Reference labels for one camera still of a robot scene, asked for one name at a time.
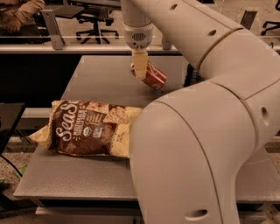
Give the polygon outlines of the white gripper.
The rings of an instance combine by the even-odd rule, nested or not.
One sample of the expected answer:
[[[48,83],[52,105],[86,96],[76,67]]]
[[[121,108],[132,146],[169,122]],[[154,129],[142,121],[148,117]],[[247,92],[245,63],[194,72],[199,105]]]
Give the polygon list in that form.
[[[132,63],[135,76],[143,80],[146,77],[148,53],[145,49],[150,45],[153,38],[153,24],[149,23],[142,27],[123,25],[124,39],[132,50]]]

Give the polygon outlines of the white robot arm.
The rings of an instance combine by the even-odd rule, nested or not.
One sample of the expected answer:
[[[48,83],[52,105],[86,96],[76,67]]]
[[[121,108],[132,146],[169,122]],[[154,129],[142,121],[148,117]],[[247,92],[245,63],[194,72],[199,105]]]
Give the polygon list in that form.
[[[240,224],[236,178],[278,132],[280,56],[198,0],[121,0],[127,26],[154,24],[202,82],[149,104],[130,133],[145,224]]]

